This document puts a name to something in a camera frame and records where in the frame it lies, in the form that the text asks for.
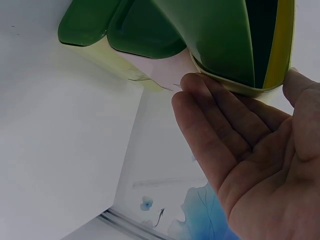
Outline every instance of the hand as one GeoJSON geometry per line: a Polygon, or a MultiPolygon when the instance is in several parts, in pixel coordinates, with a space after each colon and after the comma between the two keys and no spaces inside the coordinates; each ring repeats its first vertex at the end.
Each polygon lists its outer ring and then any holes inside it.
{"type": "Polygon", "coordinates": [[[199,73],[172,99],[177,123],[243,240],[320,239],[320,83],[294,70],[293,116],[199,73]]]}

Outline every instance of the white surface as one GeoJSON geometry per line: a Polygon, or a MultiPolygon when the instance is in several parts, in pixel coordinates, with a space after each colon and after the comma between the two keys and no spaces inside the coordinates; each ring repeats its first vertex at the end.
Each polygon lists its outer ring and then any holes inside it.
{"type": "Polygon", "coordinates": [[[58,43],[70,2],[0,3],[1,240],[58,240],[113,204],[142,90],[58,43]]]}
{"type": "Polygon", "coordinates": [[[118,54],[160,86],[176,92],[181,90],[177,85],[180,85],[180,80],[185,74],[198,72],[188,49],[164,59],[151,59],[123,52],[118,54]]]}
{"type": "Polygon", "coordinates": [[[95,218],[62,240],[132,240],[133,238],[95,218]]]}

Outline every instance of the blue floral pattern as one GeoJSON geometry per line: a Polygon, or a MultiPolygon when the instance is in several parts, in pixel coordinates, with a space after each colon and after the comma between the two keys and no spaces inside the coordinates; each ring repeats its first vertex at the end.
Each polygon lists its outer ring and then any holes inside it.
{"type": "Polygon", "coordinates": [[[239,240],[228,226],[219,200],[209,183],[190,188],[181,209],[185,221],[175,219],[168,229],[176,240],[239,240]]]}
{"type": "Polygon", "coordinates": [[[149,211],[153,204],[154,200],[151,197],[143,196],[142,203],[140,204],[140,209],[142,211],[149,211]]]}

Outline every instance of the green container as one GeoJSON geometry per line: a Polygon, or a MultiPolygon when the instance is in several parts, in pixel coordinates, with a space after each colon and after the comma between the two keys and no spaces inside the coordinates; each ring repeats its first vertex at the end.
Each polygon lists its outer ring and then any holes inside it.
{"type": "Polygon", "coordinates": [[[152,59],[172,57],[186,48],[173,25],[151,0],[122,0],[107,29],[114,49],[152,59]]]}
{"type": "Polygon", "coordinates": [[[278,0],[153,0],[207,72],[262,88],[278,0]]]}

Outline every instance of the yellow rim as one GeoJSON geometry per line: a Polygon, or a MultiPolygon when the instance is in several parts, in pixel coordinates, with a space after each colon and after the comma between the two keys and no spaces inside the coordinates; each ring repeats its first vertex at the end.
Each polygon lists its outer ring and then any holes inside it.
{"type": "Polygon", "coordinates": [[[278,0],[274,37],[264,89],[283,82],[290,67],[295,24],[295,0],[278,0]]]}

